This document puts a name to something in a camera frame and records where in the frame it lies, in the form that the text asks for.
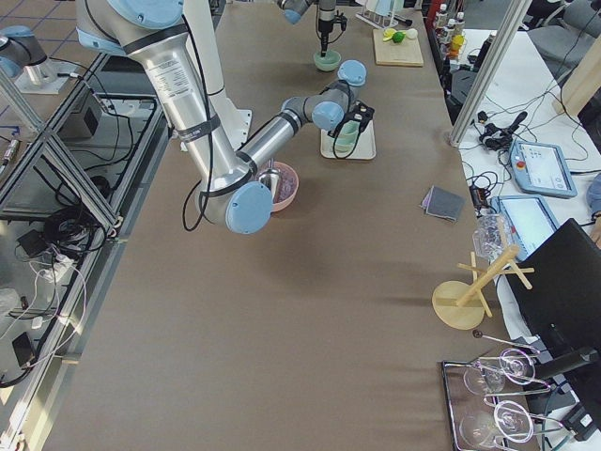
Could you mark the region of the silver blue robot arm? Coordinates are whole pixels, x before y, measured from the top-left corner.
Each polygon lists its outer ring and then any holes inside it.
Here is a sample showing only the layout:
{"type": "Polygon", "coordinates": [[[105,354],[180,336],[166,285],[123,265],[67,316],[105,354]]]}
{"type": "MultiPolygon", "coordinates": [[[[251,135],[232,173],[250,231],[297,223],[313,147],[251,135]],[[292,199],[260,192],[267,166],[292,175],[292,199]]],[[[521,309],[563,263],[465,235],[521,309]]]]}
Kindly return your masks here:
{"type": "Polygon", "coordinates": [[[277,0],[276,5],[291,24],[296,24],[311,5],[316,5],[316,35],[320,41],[320,57],[324,57],[328,51],[334,27],[338,24],[341,34],[347,29],[347,17],[337,9],[335,0],[277,0]]]}
{"type": "Polygon", "coordinates": [[[359,91],[365,65],[343,62],[337,80],[314,96],[294,97],[247,140],[233,148],[206,88],[201,50],[181,1],[79,1],[80,43],[97,52],[126,56],[145,70],[170,124],[201,174],[198,209],[209,222],[253,234],[270,219],[272,196],[255,177],[299,129],[312,123],[334,132],[346,118],[366,111],[359,91]]]}

